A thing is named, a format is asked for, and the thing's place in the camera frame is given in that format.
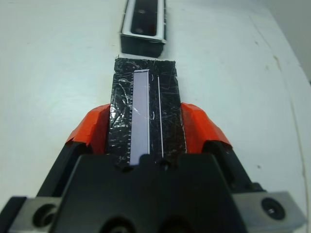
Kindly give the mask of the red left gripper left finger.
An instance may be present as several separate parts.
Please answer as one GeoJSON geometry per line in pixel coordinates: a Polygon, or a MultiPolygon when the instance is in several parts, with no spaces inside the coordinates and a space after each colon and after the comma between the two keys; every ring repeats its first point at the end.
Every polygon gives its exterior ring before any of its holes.
{"type": "Polygon", "coordinates": [[[110,104],[90,110],[67,138],[38,197],[62,196],[74,167],[82,154],[103,154],[109,125],[110,104]]]}

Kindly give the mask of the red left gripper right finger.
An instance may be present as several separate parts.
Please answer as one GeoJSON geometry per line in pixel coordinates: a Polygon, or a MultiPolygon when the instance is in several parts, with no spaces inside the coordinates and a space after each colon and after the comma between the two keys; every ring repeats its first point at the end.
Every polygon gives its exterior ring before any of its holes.
{"type": "Polygon", "coordinates": [[[181,104],[187,152],[215,156],[220,171],[233,193],[264,192],[259,183],[251,181],[222,130],[201,108],[181,104]]]}

